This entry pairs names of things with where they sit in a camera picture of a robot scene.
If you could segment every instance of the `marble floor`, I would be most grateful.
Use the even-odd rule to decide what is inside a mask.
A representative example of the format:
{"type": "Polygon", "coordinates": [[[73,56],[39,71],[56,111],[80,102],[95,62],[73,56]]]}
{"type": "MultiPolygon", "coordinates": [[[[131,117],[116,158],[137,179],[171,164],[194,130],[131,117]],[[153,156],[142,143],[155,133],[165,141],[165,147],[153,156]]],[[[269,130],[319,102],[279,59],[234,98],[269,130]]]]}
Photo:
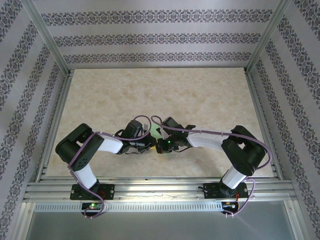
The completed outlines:
{"type": "MultiPolygon", "coordinates": [[[[207,130],[243,125],[263,139],[242,68],[77,69],[53,149],[81,123],[114,134],[137,115],[170,116],[184,127],[207,130]]],[[[155,149],[131,155],[98,151],[90,166],[98,177],[221,177],[231,163],[222,151],[194,147],[167,155],[155,149]]],[[[70,176],[54,150],[46,175],[70,176]]],[[[255,176],[273,177],[271,166],[255,176]]]]}

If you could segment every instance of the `black bracket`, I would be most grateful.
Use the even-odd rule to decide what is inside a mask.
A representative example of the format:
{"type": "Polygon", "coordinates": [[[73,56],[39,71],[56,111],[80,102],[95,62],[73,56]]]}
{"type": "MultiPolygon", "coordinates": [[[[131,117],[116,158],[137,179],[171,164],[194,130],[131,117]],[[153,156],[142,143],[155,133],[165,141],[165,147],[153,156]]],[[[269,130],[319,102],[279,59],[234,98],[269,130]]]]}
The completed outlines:
{"type": "MultiPolygon", "coordinates": [[[[114,184],[99,184],[97,191],[95,191],[103,200],[113,200],[115,195],[114,184]]],[[[70,194],[71,200],[99,200],[97,197],[88,193],[78,184],[73,184],[70,194]]]]}
{"type": "Polygon", "coordinates": [[[218,182],[204,183],[203,187],[199,188],[203,189],[204,199],[236,198],[237,192],[239,194],[239,198],[248,198],[249,196],[247,184],[245,184],[244,182],[239,183],[239,185],[234,190],[234,194],[229,197],[221,192],[221,185],[218,182]]]}

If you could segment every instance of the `patterned wallpaper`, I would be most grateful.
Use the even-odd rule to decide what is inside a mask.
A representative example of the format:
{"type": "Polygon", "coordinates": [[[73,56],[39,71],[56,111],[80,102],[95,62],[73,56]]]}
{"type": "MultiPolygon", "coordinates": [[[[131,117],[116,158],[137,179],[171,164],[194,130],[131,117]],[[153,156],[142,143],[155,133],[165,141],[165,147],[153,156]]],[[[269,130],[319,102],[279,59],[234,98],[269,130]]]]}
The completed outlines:
{"type": "Polygon", "coordinates": [[[278,0],[34,3],[70,69],[245,67],[278,0]]]}
{"type": "Polygon", "coordinates": [[[18,0],[0,0],[0,240],[10,239],[64,76],[18,0]]]}
{"type": "Polygon", "coordinates": [[[282,171],[320,239],[319,3],[288,6],[252,72],[282,171]]]}

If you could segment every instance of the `purple cable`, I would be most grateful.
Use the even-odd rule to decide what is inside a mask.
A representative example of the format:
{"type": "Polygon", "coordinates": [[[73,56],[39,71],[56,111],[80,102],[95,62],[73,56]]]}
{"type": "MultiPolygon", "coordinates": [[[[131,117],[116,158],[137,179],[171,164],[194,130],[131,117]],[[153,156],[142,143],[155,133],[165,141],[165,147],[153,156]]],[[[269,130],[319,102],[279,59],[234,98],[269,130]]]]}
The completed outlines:
{"type": "MultiPolygon", "coordinates": [[[[146,115],[138,115],[136,116],[133,120],[136,120],[137,118],[140,118],[140,117],[143,117],[143,118],[146,118],[148,121],[149,121],[149,129],[140,137],[136,137],[136,138],[124,138],[124,137],[119,137],[119,136],[115,136],[113,134],[110,134],[110,133],[107,133],[107,132],[101,132],[101,131],[96,131],[94,133],[92,133],[88,138],[87,140],[85,140],[85,142],[82,144],[82,146],[80,147],[80,149],[78,150],[78,152],[74,155],[74,157],[72,158],[71,162],[68,164],[68,169],[69,169],[69,172],[70,174],[73,176],[73,178],[75,179],[76,183],[80,185],[80,187],[82,187],[85,191],[87,191],[88,193],[92,194],[93,196],[97,197],[100,202],[101,202],[101,210],[90,217],[90,219],[94,219],[98,216],[100,216],[104,209],[105,209],[105,201],[103,200],[103,198],[101,196],[99,196],[98,194],[94,193],[93,191],[89,190],[88,188],[86,188],[80,181],[79,179],[77,178],[75,172],[71,169],[71,166],[72,164],[74,164],[74,162],[76,161],[77,157],[80,155],[80,153],[82,152],[82,150],[85,148],[85,146],[88,144],[88,142],[93,138],[94,135],[96,134],[99,134],[99,135],[105,135],[105,136],[108,136],[108,137],[111,137],[111,138],[114,138],[114,139],[118,139],[118,140],[124,140],[124,141],[137,141],[137,140],[140,140],[140,139],[143,139],[144,137],[146,137],[150,131],[151,131],[151,120],[149,117],[147,117],[146,115]]],[[[87,218],[87,215],[86,215],[86,212],[89,208],[87,208],[85,211],[84,211],[84,217],[87,218]]]]}
{"type": "MultiPolygon", "coordinates": [[[[180,132],[188,132],[188,133],[204,133],[204,134],[214,134],[214,135],[226,135],[226,136],[235,136],[237,138],[243,138],[243,139],[247,139],[247,140],[250,140],[252,142],[255,142],[259,145],[261,145],[267,152],[268,154],[268,161],[266,163],[264,163],[263,165],[257,167],[256,169],[262,169],[264,168],[265,166],[267,166],[273,159],[273,155],[272,155],[272,152],[271,152],[271,149],[270,147],[268,147],[267,145],[265,145],[263,142],[259,141],[258,139],[255,139],[253,137],[249,137],[249,136],[245,136],[245,135],[241,135],[241,134],[236,134],[236,133],[230,133],[230,132],[222,132],[222,131],[208,131],[208,130],[189,130],[189,129],[181,129],[181,128],[176,128],[176,127],[169,127],[169,126],[165,126],[165,125],[162,125],[162,119],[157,116],[157,115],[152,115],[151,116],[151,121],[155,124],[157,124],[158,126],[162,127],[162,128],[165,128],[165,129],[170,129],[170,130],[175,130],[175,131],[180,131],[180,132]],[[157,118],[160,120],[160,123],[159,122],[156,122],[154,120],[154,118],[157,118]]],[[[224,212],[226,213],[229,213],[231,214],[232,216],[235,216],[237,215],[238,213],[240,213],[244,207],[247,205],[252,193],[254,192],[254,189],[256,187],[256,181],[253,179],[253,178],[248,178],[248,176],[244,179],[244,180],[247,180],[247,179],[250,179],[253,181],[253,186],[252,186],[252,190],[248,196],[248,198],[246,199],[246,201],[244,202],[243,206],[235,213],[231,212],[231,211],[228,211],[228,210],[224,210],[224,212]]]]}

